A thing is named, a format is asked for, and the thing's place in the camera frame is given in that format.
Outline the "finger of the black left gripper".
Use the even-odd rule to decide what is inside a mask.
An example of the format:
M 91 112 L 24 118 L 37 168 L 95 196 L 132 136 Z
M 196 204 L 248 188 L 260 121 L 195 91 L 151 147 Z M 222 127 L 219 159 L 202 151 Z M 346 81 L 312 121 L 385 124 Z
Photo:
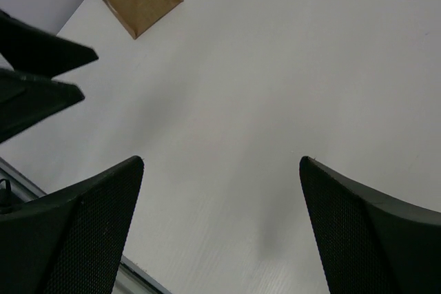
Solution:
M 94 49 L 1 11 L 1 55 L 14 70 L 54 78 L 99 59 Z
M 1 69 L 1 142 L 85 99 L 73 84 Z

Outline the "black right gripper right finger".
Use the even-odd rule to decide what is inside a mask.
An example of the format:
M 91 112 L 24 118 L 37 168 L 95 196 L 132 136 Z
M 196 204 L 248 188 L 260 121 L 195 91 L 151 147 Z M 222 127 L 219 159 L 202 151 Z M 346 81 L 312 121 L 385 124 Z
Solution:
M 299 175 L 330 293 L 440 292 L 440 213 L 308 156 Z

